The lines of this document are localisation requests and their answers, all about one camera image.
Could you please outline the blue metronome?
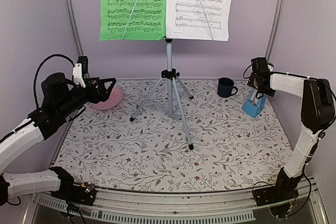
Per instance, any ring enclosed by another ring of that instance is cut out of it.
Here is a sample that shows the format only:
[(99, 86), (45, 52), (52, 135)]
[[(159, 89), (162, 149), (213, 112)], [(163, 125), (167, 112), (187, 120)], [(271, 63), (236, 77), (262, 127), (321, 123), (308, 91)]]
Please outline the blue metronome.
[(242, 106), (242, 110), (252, 118), (256, 118), (263, 111), (265, 102), (265, 94), (258, 93), (258, 90), (252, 89)]

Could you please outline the light blue music stand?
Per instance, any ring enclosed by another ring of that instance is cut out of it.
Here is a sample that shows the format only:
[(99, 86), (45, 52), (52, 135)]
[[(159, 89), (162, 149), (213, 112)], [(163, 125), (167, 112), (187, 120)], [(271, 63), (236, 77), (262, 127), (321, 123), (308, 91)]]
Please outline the light blue music stand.
[(170, 117), (175, 117), (173, 109), (173, 100), (180, 98), (178, 88), (183, 86), (180, 80), (179, 73), (173, 68), (172, 65), (172, 42), (175, 39), (169, 39), (166, 36), (163, 38), (166, 42), (166, 69), (161, 73), (161, 80), (167, 81), (168, 88), (168, 109), (167, 114)]

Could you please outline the white sheet music page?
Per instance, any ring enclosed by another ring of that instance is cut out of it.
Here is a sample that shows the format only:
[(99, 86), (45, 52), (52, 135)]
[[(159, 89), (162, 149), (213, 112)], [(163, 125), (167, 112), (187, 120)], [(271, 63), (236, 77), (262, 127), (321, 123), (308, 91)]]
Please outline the white sheet music page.
[(166, 0), (166, 37), (228, 41), (232, 0)]

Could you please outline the green sheet music page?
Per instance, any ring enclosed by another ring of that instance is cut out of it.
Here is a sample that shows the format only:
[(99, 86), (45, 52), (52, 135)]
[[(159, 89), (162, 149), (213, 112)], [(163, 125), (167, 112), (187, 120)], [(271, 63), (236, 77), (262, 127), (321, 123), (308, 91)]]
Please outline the green sheet music page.
[(161, 40), (166, 0), (100, 0), (100, 40)]

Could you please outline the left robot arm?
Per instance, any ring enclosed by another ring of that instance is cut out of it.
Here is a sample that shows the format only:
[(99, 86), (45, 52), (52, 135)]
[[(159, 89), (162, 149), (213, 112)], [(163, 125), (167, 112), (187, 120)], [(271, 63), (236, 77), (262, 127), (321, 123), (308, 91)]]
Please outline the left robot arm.
[(1, 205), (22, 195), (45, 191), (64, 200), (77, 197), (80, 187), (61, 167), (25, 174), (9, 174), (4, 169), (23, 152), (54, 135), (63, 124), (73, 121), (72, 114), (77, 110), (83, 112), (86, 103), (107, 101), (115, 83), (115, 78), (85, 78), (82, 87), (61, 72), (42, 82), (42, 105), (1, 138)]

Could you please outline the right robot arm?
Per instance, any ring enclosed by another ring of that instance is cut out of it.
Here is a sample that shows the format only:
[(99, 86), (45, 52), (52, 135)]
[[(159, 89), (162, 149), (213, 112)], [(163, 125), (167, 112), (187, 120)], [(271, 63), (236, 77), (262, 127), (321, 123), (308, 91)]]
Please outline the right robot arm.
[(335, 120), (332, 90), (327, 79), (270, 71), (252, 73), (248, 85), (259, 93), (270, 96), (276, 91), (282, 91), (301, 98), (299, 138), (271, 190), (271, 196), (276, 201), (282, 201), (296, 189), (306, 165), (314, 156), (318, 142)]

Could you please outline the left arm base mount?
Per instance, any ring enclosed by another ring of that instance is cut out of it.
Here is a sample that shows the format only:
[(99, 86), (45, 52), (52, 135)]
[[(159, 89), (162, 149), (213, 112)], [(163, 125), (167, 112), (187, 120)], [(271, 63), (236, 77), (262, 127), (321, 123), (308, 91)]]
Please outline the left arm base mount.
[(88, 182), (72, 185), (69, 189), (59, 189), (52, 191), (51, 196), (68, 202), (77, 203), (86, 206), (93, 206), (97, 191), (94, 184)]

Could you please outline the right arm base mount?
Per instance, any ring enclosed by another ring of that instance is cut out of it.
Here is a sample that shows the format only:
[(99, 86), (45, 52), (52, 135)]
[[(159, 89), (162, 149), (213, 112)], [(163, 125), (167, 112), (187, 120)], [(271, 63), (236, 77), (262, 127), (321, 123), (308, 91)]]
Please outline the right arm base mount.
[(288, 218), (298, 201), (296, 189), (279, 193), (274, 185), (267, 182), (257, 182), (252, 188), (252, 196), (258, 207), (270, 206), (270, 213), (277, 219)]

